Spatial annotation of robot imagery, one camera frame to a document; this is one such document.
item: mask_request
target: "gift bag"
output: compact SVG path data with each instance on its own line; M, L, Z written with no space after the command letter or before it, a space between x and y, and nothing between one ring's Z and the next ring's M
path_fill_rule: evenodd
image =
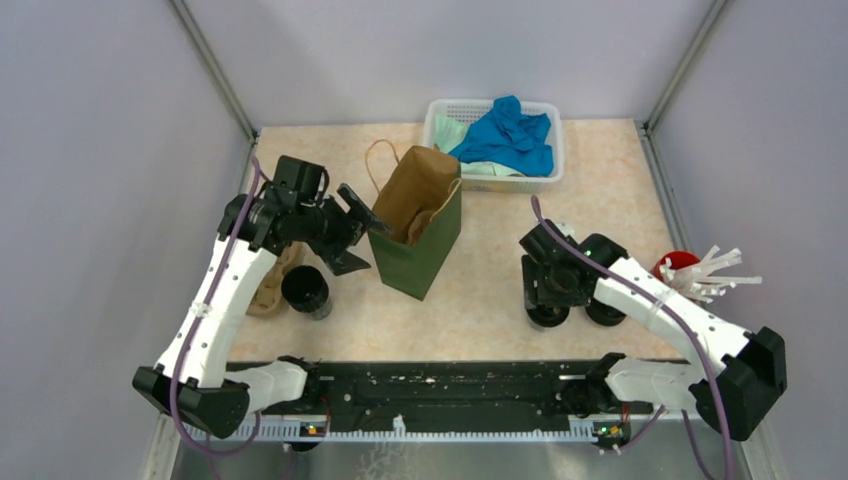
M381 142L392 148L397 163L382 189L369 164L371 150ZM398 159L390 141L377 140L365 151L365 167L378 192L372 210L393 230L391 234L368 232L380 279L424 300L461 229L459 161L421 146Z

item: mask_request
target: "red container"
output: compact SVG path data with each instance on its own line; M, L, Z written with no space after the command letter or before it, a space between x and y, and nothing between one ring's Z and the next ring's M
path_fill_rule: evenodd
M701 261L701 259L698 258L694 253L686 252L683 250L675 250L673 252L666 253L660 259L660 261L657 262L656 265L654 265L654 268L651 269L651 274L660 281L662 281L663 279L662 274L660 273L660 265L665 264L666 258L671 259L671 268L673 270L688 267L689 265L694 265Z

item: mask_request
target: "white plastic basket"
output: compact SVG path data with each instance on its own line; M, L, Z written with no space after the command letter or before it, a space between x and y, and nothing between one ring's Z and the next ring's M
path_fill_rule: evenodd
M472 124L492 109L494 100L440 99L430 103L424 119L424 136L421 145L433 147L436 115L445 115L465 124ZM545 144L553 150L554 171L548 177L496 177L494 175L463 175L464 190L484 192L539 193L548 185L562 180L565 172L565 141L559 110L549 103L521 102L521 113L539 115L544 113L551 120L551 131Z

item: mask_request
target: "white wall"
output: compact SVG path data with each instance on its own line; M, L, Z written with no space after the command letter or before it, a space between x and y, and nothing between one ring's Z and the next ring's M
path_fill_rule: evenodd
M710 0L191 0L260 125L422 121L444 97L647 118Z
M246 142L165 2L0 4L0 477L132 479Z
M787 342L770 414L792 478L844 478L848 422L848 3L735 2L658 132L699 252L764 284L717 302Z

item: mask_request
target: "table top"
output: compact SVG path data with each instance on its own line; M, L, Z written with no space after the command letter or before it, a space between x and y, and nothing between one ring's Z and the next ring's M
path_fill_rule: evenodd
M563 130L566 172L539 195L543 213L571 225L578 242L602 233L650 268L672 245L635 124L573 120ZM256 155L269 174L282 154L322 164L332 192L344 182L372 205L377 193L363 164L366 148L386 138L402 155L421 133L421 124L264 128ZM394 166L391 151L378 146L372 163L377 181L385 182ZM602 327L580 308L559 327L532 328L524 311L518 244L536 223L530 196L462 194L462 232L423 302L383 285L376 268L334 277L307 249L304 263L321 269L330 286L332 314L316 322L286 307L274 318L247 317L230 360L592 359L611 351L680 356L629 318ZM351 251L375 265L366 238Z

